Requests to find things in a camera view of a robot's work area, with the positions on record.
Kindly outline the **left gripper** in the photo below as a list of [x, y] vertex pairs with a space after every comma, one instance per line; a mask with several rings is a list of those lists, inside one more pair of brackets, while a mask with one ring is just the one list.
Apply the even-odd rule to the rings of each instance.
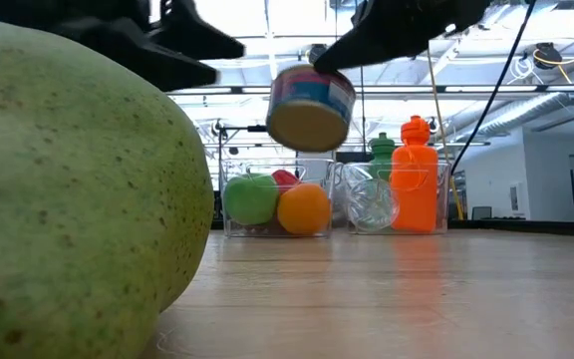
[[205, 22], [193, 0], [161, 0], [148, 38], [149, 5], [148, 0], [0, 0], [0, 23], [52, 28], [164, 92], [214, 84], [216, 70], [196, 60], [244, 56], [245, 46]]

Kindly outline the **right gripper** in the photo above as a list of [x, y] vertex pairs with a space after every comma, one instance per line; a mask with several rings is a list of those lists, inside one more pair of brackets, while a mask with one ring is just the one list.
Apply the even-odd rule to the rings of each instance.
[[474, 25], [490, 0], [368, 0], [356, 6], [354, 28], [315, 62], [323, 73], [415, 57], [444, 30]]

